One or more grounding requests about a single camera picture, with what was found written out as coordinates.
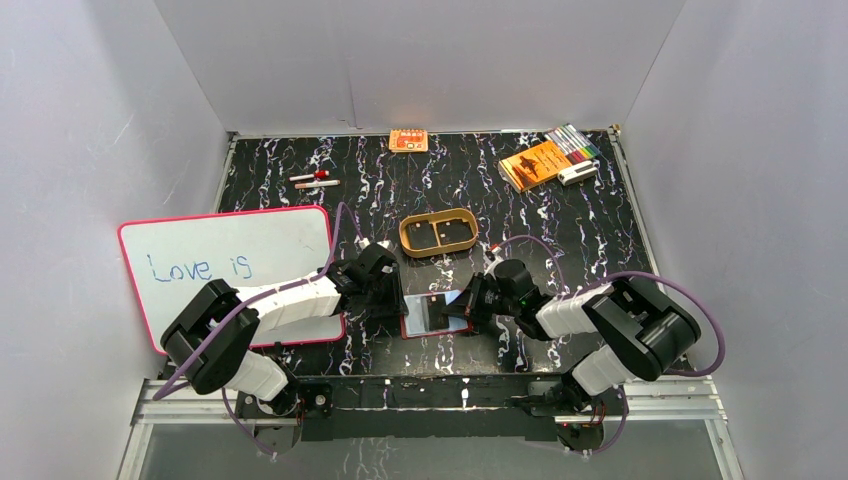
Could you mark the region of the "black VIP card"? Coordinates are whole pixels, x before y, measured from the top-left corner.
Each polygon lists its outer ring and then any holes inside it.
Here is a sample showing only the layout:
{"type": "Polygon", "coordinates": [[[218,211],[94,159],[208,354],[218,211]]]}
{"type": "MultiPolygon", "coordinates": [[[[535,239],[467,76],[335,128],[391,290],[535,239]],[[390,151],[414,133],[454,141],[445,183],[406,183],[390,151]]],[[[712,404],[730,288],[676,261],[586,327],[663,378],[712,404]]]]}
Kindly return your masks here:
{"type": "Polygon", "coordinates": [[[441,245],[462,243],[474,239],[472,226],[467,220],[461,218],[438,222],[436,232],[441,245]]]}
{"type": "Polygon", "coordinates": [[[438,246],[437,236],[429,221],[409,223],[405,227],[407,243],[413,250],[424,250],[438,246]]]}
{"type": "Polygon", "coordinates": [[[452,292],[430,294],[422,301],[424,314],[424,327],[427,333],[449,331],[451,317],[444,313],[444,309],[452,299],[452,292]]]}

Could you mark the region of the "red leather card holder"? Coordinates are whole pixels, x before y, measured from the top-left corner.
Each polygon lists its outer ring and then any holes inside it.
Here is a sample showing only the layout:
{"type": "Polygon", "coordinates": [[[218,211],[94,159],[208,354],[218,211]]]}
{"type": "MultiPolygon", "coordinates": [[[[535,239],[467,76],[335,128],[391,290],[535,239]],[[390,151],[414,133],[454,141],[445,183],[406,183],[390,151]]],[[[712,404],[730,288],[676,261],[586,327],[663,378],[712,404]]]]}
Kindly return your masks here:
{"type": "Polygon", "coordinates": [[[443,314],[444,308],[459,295],[459,290],[452,290],[405,296],[408,313],[400,321],[402,338],[408,340],[470,331],[472,326],[463,317],[443,314]]]}

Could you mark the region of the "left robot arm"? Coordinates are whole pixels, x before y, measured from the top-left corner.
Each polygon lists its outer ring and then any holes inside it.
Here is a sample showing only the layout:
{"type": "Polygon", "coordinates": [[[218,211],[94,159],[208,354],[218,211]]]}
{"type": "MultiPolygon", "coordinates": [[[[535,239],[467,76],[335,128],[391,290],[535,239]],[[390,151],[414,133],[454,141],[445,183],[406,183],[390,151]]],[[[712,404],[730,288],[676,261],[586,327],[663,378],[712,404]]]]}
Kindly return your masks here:
{"type": "Polygon", "coordinates": [[[160,345],[196,393],[237,390],[286,416],[297,407],[299,391],[283,366],[252,351],[256,336],[346,313],[397,317],[407,311],[396,256],[371,243],[352,259],[279,284],[237,289],[211,280],[165,329],[160,345]]]}

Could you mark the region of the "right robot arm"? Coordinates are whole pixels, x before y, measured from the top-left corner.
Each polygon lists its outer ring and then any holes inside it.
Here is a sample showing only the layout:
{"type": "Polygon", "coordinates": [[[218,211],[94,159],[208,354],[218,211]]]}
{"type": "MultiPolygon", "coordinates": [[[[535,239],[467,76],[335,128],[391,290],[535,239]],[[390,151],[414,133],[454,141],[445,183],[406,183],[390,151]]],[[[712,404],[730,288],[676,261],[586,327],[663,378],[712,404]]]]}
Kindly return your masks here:
{"type": "Polygon", "coordinates": [[[657,379],[700,339],[698,322],[656,282],[642,272],[623,273],[571,297],[554,296],[536,285],[522,261],[500,260],[474,274],[442,313],[470,323],[507,316],[526,336],[540,341],[599,334],[602,346],[542,395],[587,414],[611,387],[657,379]]]}

